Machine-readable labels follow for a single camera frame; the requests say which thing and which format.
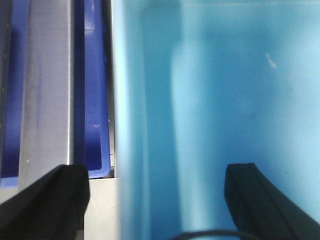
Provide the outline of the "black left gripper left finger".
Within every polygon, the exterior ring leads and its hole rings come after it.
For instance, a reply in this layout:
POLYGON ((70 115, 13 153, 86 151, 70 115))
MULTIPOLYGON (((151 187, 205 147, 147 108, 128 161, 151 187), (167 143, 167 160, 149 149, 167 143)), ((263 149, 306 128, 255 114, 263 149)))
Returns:
POLYGON ((89 200, 86 165, 58 165, 0 205, 0 238, 74 240, 89 200))

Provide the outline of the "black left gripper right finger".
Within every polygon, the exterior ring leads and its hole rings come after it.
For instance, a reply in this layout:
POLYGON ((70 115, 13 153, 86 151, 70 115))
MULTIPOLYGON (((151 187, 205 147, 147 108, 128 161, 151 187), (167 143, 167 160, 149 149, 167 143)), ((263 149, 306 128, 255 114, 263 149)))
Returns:
POLYGON ((320 225, 297 206, 253 163, 229 164, 224 197, 241 232, 261 240, 318 240, 320 225))

